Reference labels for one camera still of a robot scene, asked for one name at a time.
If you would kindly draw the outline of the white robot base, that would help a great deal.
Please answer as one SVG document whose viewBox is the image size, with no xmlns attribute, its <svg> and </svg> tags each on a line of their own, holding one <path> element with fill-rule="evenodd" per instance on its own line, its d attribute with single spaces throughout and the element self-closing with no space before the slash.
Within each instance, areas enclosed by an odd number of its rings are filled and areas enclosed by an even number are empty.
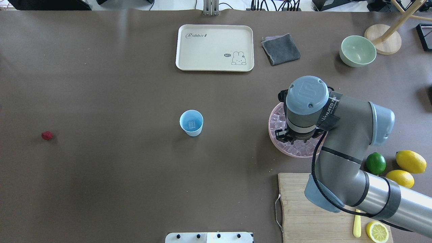
<svg viewBox="0 0 432 243">
<path fill-rule="evenodd" d="M 168 233 L 165 243 L 254 243 L 254 236 L 245 231 Z"/>
</svg>

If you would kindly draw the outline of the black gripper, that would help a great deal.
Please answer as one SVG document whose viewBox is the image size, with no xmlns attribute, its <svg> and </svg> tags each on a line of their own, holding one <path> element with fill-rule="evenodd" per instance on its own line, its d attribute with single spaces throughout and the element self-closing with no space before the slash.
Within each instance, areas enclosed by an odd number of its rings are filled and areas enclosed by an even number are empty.
<svg viewBox="0 0 432 243">
<path fill-rule="evenodd" d="M 274 133 L 281 142 L 306 142 L 334 129 L 334 89 L 332 87 L 303 90 L 290 87 L 278 94 L 283 103 L 286 125 Z"/>
</svg>

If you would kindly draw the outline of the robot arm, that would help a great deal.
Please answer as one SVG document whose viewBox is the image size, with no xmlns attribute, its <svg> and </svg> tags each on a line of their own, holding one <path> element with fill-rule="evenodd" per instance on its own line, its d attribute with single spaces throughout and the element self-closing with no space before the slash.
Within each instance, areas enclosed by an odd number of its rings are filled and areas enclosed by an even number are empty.
<svg viewBox="0 0 432 243">
<path fill-rule="evenodd" d="M 275 131 L 278 141 L 319 137 L 304 191 L 310 202 L 431 237 L 430 197 L 360 169 L 368 147 L 392 132 L 390 109 L 345 96 L 315 76 L 296 79 L 278 99 L 286 118 L 286 127 Z"/>
</svg>

